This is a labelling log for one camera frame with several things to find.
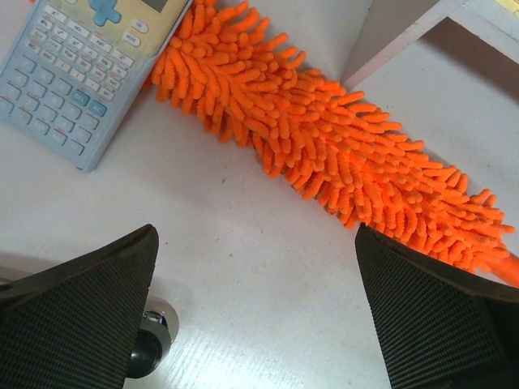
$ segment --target white tile floor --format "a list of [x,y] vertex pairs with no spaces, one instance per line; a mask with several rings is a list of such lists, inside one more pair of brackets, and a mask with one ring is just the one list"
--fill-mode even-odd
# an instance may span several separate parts
[[[342,34],[365,10],[331,3],[330,11],[341,9],[334,23],[318,16],[309,27],[323,3],[253,2],[275,28],[286,26],[311,65],[339,76],[351,41]],[[9,5],[0,14],[3,58],[28,5],[0,5]],[[290,12],[298,17],[289,21]],[[442,28],[361,88],[407,132],[494,188],[508,222],[519,224],[517,85],[500,87],[504,71],[491,67],[479,79],[445,55],[445,45],[427,43],[451,37]],[[158,228],[151,292],[178,310],[181,329],[170,358],[126,387],[389,387],[354,233],[281,179],[267,179],[252,152],[206,135],[195,118],[143,94],[89,175],[0,126],[0,181],[0,271],[39,271],[142,224]]]

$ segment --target calculator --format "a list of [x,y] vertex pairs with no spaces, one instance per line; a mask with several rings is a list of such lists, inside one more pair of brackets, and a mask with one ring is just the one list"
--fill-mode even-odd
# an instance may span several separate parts
[[192,0],[38,0],[0,68],[0,121],[92,171]]

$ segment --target calculator screen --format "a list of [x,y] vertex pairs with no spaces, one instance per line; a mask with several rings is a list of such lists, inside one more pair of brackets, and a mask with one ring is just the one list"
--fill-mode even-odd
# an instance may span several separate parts
[[142,0],[157,12],[162,12],[168,0]]

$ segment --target orange microfiber duster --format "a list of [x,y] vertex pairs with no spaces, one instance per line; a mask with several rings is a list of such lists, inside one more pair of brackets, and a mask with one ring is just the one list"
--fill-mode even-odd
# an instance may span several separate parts
[[270,177],[283,174],[349,229],[363,221],[453,266],[493,271],[519,287],[519,261],[502,242],[489,190],[468,196],[468,177],[425,154],[401,124],[319,70],[304,52],[265,40],[269,20],[247,2],[217,11],[195,0],[156,64],[157,98],[195,113],[207,132],[253,147]]

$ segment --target blue directional pad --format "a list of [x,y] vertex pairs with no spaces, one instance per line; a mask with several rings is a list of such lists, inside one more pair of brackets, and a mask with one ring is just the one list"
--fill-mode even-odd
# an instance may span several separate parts
[[103,27],[106,20],[116,24],[121,21],[121,14],[115,10],[116,4],[117,0],[90,0],[90,8],[96,12],[94,15],[96,26]]

